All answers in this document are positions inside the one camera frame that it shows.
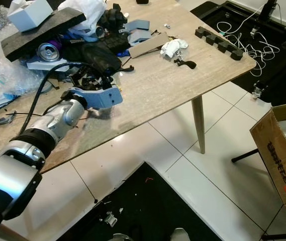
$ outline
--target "black floor mat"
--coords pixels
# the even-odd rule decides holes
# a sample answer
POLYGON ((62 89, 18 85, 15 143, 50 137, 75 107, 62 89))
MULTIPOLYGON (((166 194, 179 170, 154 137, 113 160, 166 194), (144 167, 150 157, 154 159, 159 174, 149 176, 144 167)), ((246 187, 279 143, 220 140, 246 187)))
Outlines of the black floor mat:
POLYGON ((97 210, 93 210, 59 241, 107 241, 114 233, 129 235, 134 241, 169 241, 177 227, 184 228, 191 241, 220 240, 146 163, 103 202, 100 211, 111 211, 118 219, 114 227, 99 222, 97 210))
MULTIPOLYGON (((230 12, 231 16, 229 18, 226 17, 227 10, 219 9, 215 11, 213 14, 204 17, 204 14, 215 8, 216 4, 211 2, 206 2, 199 7, 191 10, 191 12, 197 17, 203 17, 202 21, 207 23, 210 27, 217 30, 217 23, 220 21, 229 22, 232 25, 231 31, 237 29, 245 17, 241 17, 239 15, 230 12)), ((220 25, 222 31, 227 31, 227 25, 220 25)), ((255 36, 255 39, 252 39, 250 36, 250 31, 254 27, 253 21, 246 21, 240 30, 236 33, 242 33, 241 42, 244 46, 247 44, 252 44, 255 49, 263 49, 264 44, 259 43, 259 41, 263 41, 262 37, 258 34, 255 36)), ((262 71, 262 75, 260 77, 255 77, 251 75, 251 73, 245 73, 242 76, 236 78, 232 82, 239 85, 241 88, 245 89, 248 92, 252 92, 254 90, 254 83, 260 81, 264 83, 265 91, 263 92, 261 99, 265 102, 271 102, 273 106, 285 104, 286 103, 286 49, 283 49, 282 43, 286 41, 286 32, 279 33, 267 27, 261 27, 259 32, 263 33, 269 44, 277 46, 280 48, 280 52, 275 54, 275 58, 266 61, 266 67, 262 71)), ((235 38, 229 38, 231 42, 235 42, 235 38)), ((253 70, 255 75, 259 74, 259 70, 253 70)))

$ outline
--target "black tripod leg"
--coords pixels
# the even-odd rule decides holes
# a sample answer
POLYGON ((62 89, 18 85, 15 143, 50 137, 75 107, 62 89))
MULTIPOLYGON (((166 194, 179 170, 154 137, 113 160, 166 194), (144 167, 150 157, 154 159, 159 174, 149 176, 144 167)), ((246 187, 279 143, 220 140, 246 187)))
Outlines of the black tripod leg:
POLYGON ((280 240, 280 239, 286 239, 286 233, 285 234, 276 234, 276 235, 263 235, 261 237, 262 240, 280 240))
POLYGON ((231 161, 232 161, 233 163, 235 163, 235 162, 237 162, 237 161, 239 161, 239 160, 241 160, 241 159, 243 159, 243 158, 246 158, 246 157, 251 156, 251 155, 253 155, 253 154, 256 154, 256 153, 258 153, 258 152, 259 152, 259 150, 258 150, 258 149, 255 149, 255 150, 253 150, 253 151, 251 151, 251 152, 248 152, 248 153, 246 153, 246 154, 243 154, 243 155, 241 155, 241 156, 239 156, 239 157, 232 158, 231 161))

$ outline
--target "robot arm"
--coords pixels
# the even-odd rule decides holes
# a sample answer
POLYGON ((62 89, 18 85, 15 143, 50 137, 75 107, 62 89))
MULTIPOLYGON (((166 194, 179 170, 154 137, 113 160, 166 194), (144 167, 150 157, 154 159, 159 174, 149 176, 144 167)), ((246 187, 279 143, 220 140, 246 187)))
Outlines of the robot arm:
POLYGON ((73 87, 61 99, 0 150, 0 223, 23 212, 42 179, 39 172, 46 158, 86 109, 109 108, 123 101, 116 86, 98 90, 73 87))

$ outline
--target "white tile floor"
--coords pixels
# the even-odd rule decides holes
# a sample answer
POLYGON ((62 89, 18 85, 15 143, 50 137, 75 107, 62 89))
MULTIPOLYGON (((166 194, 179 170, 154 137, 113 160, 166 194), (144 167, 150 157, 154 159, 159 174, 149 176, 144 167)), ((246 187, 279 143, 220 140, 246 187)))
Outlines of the white tile floor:
MULTIPOLYGON (((178 0, 191 10, 205 2, 178 0)), ((186 103, 43 175, 23 214, 5 224, 29 240, 55 240, 146 161, 226 241, 286 233, 286 210, 249 129, 270 108, 233 83, 204 95, 206 153, 186 103)))

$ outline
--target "wooden table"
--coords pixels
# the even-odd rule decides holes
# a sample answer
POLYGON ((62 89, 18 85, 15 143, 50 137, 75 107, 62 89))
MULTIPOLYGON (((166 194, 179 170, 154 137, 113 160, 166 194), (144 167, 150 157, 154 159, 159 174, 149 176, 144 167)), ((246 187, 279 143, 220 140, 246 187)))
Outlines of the wooden table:
MULTIPOLYGON (((87 120, 80 120, 78 128, 71 130, 46 160, 42 173, 78 155, 93 149, 114 137, 123 134, 169 110, 192 101, 201 152, 205 151, 204 118, 202 94, 238 77, 255 67, 255 61, 243 56, 241 61, 221 53, 204 39, 194 35, 195 29, 202 26, 212 30, 200 19, 185 10, 174 0, 150 0, 147 5, 138 5, 135 0, 108 1, 119 3, 122 12, 130 14, 129 21, 149 20, 150 31, 167 32, 188 42, 185 60, 197 63, 197 68, 186 65, 177 67, 163 59, 159 52, 131 59, 135 71, 123 73, 120 77, 123 103, 110 110, 91 114, 87 120)), ((61 84, 59 90, 51 90, 40 97, 34 113, 41 114, 50 104, 60 99, 62 92, 70 84, 61 84)), ((28 112, 34 95, 23 96, 9 104, 5 113, 28 112)), ((0 126, 0 149, 20 130, 26 115, 18 115, 9 125, 0 126)), ((38 117, 32 117, 30 124, 38 117)))

